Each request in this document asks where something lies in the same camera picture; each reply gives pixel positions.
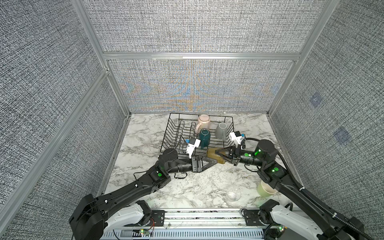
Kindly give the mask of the amber glass cup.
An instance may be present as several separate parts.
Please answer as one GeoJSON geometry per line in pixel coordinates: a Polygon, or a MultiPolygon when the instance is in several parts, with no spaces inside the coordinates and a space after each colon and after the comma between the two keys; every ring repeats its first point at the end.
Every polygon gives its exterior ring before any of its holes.
{"type": "Polygon", "coordinates": [[[226,163],[225,159],[220,155],[216,154],[216,150],[218,150],[218,148],[208,148],[207,158],[216,160],[218,164],[224,165],[226,163]]]}

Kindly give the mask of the grey ceramic mug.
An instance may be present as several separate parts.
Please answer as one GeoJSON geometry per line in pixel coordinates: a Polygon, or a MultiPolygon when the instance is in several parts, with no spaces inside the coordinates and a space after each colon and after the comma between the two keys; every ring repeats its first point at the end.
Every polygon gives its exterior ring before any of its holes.
{"type": "Polygon", "coordinates": [[[227,130],[228,125],[226,123],[219,123],[215,132],[216,138],[224,141],[227,137],[227,130]]]}

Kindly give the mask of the dark green mug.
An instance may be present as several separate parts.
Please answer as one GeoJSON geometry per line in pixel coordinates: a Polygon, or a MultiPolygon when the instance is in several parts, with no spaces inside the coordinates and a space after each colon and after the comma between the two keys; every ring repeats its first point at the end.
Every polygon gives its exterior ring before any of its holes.
{"type": "Polygon", "coordinates": [[[210,145],[211,132],[208,129],[202,129],[199,134],[199,139],[201,141],[201,149],[207,148],[210,145]]]}

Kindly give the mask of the black wire dish rack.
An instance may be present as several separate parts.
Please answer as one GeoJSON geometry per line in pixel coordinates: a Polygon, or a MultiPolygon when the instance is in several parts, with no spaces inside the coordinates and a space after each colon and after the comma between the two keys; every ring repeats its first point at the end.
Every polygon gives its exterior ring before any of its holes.
{"type": "MultiPolygon", "coordinates": [[[[190,138],[199,138],[199,134],[195,132],[198,125],[198,117],[198,114],[170,113],[160,152],[163,153],[166,149],[172,148],[177,150],[180,158],[188,157],[186,141],[190,138]]],[[[209,148],[224,148],[234,145],[229,137],[229,133],[235,131],[233,117],[211,115],[210,119],[210,144],[203,149],[201,147],[196,148],[193,156],[205,156],[209,148]],[[225,123],[228,126],[228,134],[225,139],[216,137],[216,128],[220,123],[225,123]]]]}

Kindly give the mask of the pink iridescent mug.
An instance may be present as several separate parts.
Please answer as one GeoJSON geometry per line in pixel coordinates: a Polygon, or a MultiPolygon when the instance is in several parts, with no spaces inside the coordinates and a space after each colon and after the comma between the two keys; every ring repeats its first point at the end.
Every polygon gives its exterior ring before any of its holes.
{"type": "Polygon", "coordinates": [[[211,118],[209,115],[205,115],[205,114],[199,115],[198,123],[195,127],[195,133],[199,134],[203,129],[209,130],[210,125],[211,125],[211,118]]]}

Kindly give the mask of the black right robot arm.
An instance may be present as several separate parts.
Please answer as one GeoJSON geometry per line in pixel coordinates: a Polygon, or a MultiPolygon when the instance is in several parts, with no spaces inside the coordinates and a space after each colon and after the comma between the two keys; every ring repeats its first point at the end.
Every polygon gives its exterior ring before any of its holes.
{"type": "Polygon", "coordinates": [[[256,149],[247,151],[243,144],[217,149],[215,153],[237,166],[256,166],[261,180],[285,195],[308,217],[295,214],[276,201],[260,207],[260,220],[265,225],[282,225],[308,240],[370,240],[364,225],[356,218],[338,213],[301,185],[287,166],[276,162],[281,154],[269,140],[259,140],[256,149]]]}

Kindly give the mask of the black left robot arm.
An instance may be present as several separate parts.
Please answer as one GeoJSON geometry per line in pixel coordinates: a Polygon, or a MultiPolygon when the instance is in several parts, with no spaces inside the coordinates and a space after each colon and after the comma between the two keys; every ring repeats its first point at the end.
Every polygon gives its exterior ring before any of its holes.
{"type": "Polygon", "coordinates": [[[179,158],[176,149],[166,149],[158,161],[134,182],[109,194],[84,196],[69,218],[76,240],[99,240],[111,224],[107,221],[119,210],[143,196],[150,195],[171,181],[170,173],[201,173],[216,165],[215,159],[195,156],[179,158]]]}

